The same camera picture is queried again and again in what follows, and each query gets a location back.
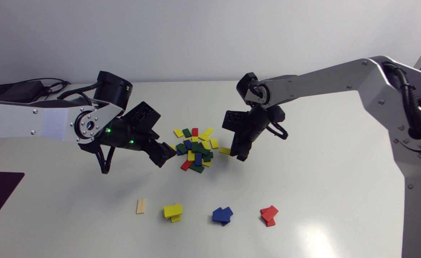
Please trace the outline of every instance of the green block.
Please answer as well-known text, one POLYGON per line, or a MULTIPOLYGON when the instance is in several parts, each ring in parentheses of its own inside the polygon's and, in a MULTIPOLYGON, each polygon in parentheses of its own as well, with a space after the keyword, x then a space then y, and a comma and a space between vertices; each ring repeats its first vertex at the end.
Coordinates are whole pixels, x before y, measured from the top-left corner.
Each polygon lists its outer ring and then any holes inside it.
POLYGON ((194 163, 191 163, 190 168, 196 172, 202 173, 204 171, 203 166, 197 166, 194 163))
POLYGON ((198 142, 192 142, 191 143, 191 152, 198 152, 199 150, 199 143, 198 142))
POLYGON ((190 132, 190 130, 188 130, 188 128, 186 128, 186 129, 183 129, 182 130, 182 132, 183 132, 183 135, 185 136, 185 137, 191 137, 191 132, 190 132))
POLYGON ((179 143, 178 145, 176 145, 176 148, 181 152, 181 153, 187 153, 188 149, 185 145, 183 145, 183 143, 179 143))
POLYGON ((210 150, 204 149, 204 147, 199 146, 198 152, 201 152, 202 154, 207 155, 207 154, 209 154, 210 150))
POLYGON ((210 155, 204 155, 203 156, 204 162, 209 162, 209 161, 211 161, 210 159, 211 159, 210 155))

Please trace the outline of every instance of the stack of yellow blocks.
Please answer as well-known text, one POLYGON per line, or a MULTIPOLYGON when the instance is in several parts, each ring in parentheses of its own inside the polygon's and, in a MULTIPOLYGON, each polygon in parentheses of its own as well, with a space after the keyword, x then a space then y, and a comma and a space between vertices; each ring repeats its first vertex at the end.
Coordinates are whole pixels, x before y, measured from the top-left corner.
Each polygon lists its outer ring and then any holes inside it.
POLYGON ((182 206, 180 204, 174 204, 170 206, 164 206, 164 217, 166 219, 171 218, 171 222, 180 221, 180 215, 183 214, 182 206))

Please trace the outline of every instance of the yellow block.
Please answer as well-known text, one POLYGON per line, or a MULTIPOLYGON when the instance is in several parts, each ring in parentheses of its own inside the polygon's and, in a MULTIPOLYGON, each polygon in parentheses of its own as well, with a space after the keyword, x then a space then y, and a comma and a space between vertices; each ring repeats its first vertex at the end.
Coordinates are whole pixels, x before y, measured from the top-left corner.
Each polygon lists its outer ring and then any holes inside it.
POLYGON ((212 149, 218 149, 218 141, 217 141, 217 139, 211 139, 210 145, 212 145, 212 149))
POLYGON ((208 137, 207 135, 204 135, 204 134, 200 134, 200 135, 198 135, 198 138, 199 138, 199 139, 202 139, 202 140, 205 140, 206 142, 207 142, 208 140, 210 140, 210 137, 208 137))
POLYGON ((176 215, 176 216, 172 216, 171 217, 171 222, 172 223, 178 222, 178 221, 180 221, 180 215, 176 215))
POLYGON ((169 219, 172 216, 181 215, 183 213, 182 206, 180 204, 174 204, 163 207, 164 217, 169 219))
POLYGON ((223 154, 230 155, 230 153, 231 153, 231 149, 228 149, 228 148, 222 147, 222 148, 220 148, 219 152, 220 152, 220 153, 223 153, 223 154))
POLYGON ((188 161, 194 161, 194 152, 188 151, 188 161))
POLYGON ((210 167, 211 163, 212 163, 212 161, 204 162, 204 160, 203 160, 203 166, 210 167))
POLYGON ((206 131, 204 131, 204 135, 205 136, 209 136, 209 135, 211 135, 211 133, 214 131, 214 129, 213 128, 208 128, 208 129, 206 129, 206 131))
POLYGON ((209 142, 202 141, 201 143, 203 144, 204 149, 206 149, 206 150, 210 150, 211 149, 211 147, 209 145, 209 142))
POLYGON ((183 137, 183 132, 181 129, 175 129, 174 134, 176 134, 177 138, 183 137))

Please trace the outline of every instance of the table surface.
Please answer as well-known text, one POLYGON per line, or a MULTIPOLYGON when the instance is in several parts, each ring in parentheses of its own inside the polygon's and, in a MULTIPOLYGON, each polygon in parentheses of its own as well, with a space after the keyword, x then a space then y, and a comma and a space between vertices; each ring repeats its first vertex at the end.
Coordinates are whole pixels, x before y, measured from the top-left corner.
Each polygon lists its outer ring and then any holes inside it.
MULTIPOLYGON (((181 142, 177 128, 212 127, 230 147, 225 111, 249 109, 236 83, 134 83, 128 108, 146 101, 161 114, 161 142, 181 142)), ((158 168, 144 152, 117 150, 103 175, 74 143, 0 139, 0 171, 25 173, 0 211, 0 257, 400 257, 403 176, 358 93, 281 107, 287 140, 265 131, 245 162, 216 152, 202 174, 181 170, 184 156, 158 168), (136 215, 140 198, 146 212, 136 215), (174 203, 183 215, 171 223, 163 206, 174 203), (279 213, 266 227, 260 209, 270 205, 279 213), (212 222, 227 206, 231 222, 212 222)))

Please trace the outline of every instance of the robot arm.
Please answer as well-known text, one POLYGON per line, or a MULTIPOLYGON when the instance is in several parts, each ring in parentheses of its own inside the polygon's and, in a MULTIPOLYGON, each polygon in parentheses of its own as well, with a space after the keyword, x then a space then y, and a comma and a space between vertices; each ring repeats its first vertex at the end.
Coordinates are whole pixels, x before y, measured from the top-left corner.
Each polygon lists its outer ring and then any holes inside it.
POLYGON ((131 92, 131 83, 101 71, 97 83, 65 92, 58 100, 31 104, 0 101, 0 138, 47 137, 75 142, 82 150, 96 154, 102 173, 109 172, 117 147, 147 152, 161 167, 176 152, 168 144, 156 142, 159 136, 152 127, 160 114, 145 102, 121 116, 131 92), (90 103, 63 100, 91 89, 96 92, 90 103), (101 145, 111 147, 107 159, 101 145))
POLYGON ((395 162, 405 177, 402 257, 421 257, 421 71, 388 57, 372 57, 262 81, 248 73, 237 90, 252 109, 227 111, 223 128, 235 132, 231 155, 242 161, 265 128, 286 138, 278 124, 285 119, 279 104, 357 90, 364 108, 389 131, 395 162), (282 134, 271 129, 270 123, 282 134))

